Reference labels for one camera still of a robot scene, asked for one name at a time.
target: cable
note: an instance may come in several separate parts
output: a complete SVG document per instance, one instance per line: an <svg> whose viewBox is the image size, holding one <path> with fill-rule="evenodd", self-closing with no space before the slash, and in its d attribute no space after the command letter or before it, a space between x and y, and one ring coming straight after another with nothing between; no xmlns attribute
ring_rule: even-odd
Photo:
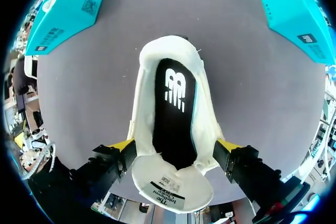
<svg viewBox="0 0 336 224"><path fill-rule="evenodd" d="M34 167L30 170L30 172L24 175L23 177L21 177L22 180L29 179L37 171L38 167L40 166L47 152L48 151L50 152L51 146L53 147L53 153L52 153L52 160L51 160L51 166L50 166L49 172L53 170L54 164L55 164L55 158L56 158L56 145L54 143L50 143L43 148L42 152L40 153L40 156L38 157L36 163L34 164Z"/></svg>

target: qr code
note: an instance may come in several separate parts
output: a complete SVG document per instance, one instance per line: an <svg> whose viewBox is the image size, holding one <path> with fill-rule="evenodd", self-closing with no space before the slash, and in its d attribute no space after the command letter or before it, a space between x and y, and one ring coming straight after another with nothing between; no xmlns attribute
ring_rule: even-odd
<svg viewBox="0 0 336 224"><path fill-rule="evenodd" d="M90 14L90 15L94 15L96 13L96 9L97 9L97 2L93 1L93 0L85 0L84 4L82 6L82 11Z"/></svg>

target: black shirt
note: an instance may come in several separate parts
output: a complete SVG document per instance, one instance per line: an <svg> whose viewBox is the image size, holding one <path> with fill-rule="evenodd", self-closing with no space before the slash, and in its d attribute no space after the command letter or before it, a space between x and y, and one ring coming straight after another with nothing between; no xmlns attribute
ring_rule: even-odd
<svg viewBox="0 0 336 224"><path fill-rule="evenodd" d="M25 74L25 59L18 59L13 72L13 87L16 94L22 95L28 92L29 86L33 86L36 89L37 81L33 78L26 76Z"/></svg>

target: white label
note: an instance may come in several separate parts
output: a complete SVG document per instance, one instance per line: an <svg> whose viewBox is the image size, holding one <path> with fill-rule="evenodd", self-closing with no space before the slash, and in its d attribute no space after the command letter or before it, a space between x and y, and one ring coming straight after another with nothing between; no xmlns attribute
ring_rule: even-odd
<svg viewBox="0 0 336 224"><path fill-rule="evenodd" d="M176 181L166 175L162 176L157 184L164 189L177 194L181 189L181 186Z"/></svg>
<svg viewBox="0 0 336 224"><path fill-rule="evenodd" d="M165 206L172 207L174 209L182 210L184 207L185 198L181 195L172 193L154 182L148 183L143 192L149 195L153 199L153 203L161 203Z"/></svg>

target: shoe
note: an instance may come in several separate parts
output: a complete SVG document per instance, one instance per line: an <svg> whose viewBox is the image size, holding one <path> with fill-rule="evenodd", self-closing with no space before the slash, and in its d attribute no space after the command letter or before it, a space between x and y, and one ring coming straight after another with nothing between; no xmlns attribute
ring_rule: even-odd
<svg viewBox="0 0 336 224"><path fill-rule="evenodd" d="M137 147L132 177L142 196L178 214L209 204L213 189L204 175L218 166L214 145L224 137L203 61L186 39L166 36L142 49L132 138Z"/></svg>

